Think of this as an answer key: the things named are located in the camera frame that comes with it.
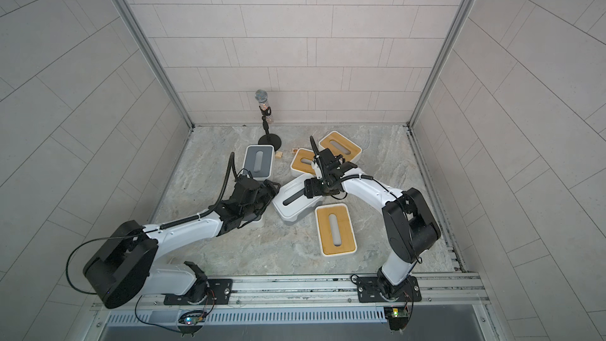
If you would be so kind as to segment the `white lid tissue box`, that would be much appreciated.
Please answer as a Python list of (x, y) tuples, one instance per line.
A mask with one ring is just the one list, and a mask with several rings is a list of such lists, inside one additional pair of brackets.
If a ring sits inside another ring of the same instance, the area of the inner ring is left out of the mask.
[(286, 225), (294, 225), (307, 215), (315, 211), (315, 207), (322, 205), (322, 196), (309, 199), (304, 194), (305, 180), (312, 178), (311, 174), (304, 173), (282, 186), (279, 193), (273, 198), (272, 205)]

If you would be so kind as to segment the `grey lid tissue box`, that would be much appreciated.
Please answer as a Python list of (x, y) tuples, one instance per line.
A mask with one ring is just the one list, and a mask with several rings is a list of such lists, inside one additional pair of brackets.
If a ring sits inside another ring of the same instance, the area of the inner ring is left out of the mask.
[(253, 213), (250, 213), (249, 215), (246, 215), (243, 223), (247, 224), (250, 223), (251, 226), (254, 227), (261, 227), (264, 225), (264, 220), (263, 220), (263, 214), (264, 214), (264, 210), (257, 210)]
[(243, 163), (243, 173), (257, 181), (272, 178), (275, 149), (272, 145), (249, 145)]

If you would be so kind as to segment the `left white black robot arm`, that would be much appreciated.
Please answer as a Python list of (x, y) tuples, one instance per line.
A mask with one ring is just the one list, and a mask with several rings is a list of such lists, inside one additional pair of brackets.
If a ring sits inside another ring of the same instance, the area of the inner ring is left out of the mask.
[(208, 277), (196, 264), (163, 265), (159, 259), (202, 239), (219, 237), (258, 221), (279, 193), (280, 185), (245, 175), (233, 194), (208, 212), (166, 224), (121, 224), (83, 268), (83, 274), (107, 309), (140, 295), (167, 295), (179, 304), (203, 302)]

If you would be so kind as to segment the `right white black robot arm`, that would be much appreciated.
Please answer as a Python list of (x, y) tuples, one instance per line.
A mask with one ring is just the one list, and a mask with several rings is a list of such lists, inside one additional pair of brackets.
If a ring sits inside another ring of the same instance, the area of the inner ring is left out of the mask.
[(387, 301), (411, 302), (411, 273), (422, 262), (421, 254), (441, 238), (440, 227), (424, 196), (415, 188), (391, 188), (343, 156), (336, 156), (327, 148), (319, 149), (313, 137), (309, 140), (316, 176), (305, 180), (303, 194), (309, 199), (351, 194), (379, 211), (391, 253), (377, 272), (377, 290)]

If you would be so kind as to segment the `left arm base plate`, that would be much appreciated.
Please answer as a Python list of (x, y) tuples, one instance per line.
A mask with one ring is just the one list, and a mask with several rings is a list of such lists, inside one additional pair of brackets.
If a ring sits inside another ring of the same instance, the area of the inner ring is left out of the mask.
[(165, 306), (226, 305), (229, 302), (232, 279), (207, 279), (195, 282), (184, 295), (165, 295)]

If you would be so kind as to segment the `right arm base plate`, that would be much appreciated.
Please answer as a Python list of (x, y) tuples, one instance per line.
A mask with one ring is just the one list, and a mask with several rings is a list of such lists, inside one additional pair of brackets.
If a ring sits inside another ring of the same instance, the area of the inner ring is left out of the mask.
[(352, 276), (358, 289), (360, 303), (421, 302), (421, 289), (414, 276), (408, 276), (398, 286), (388, 280), (380, 283), (377, 276)]

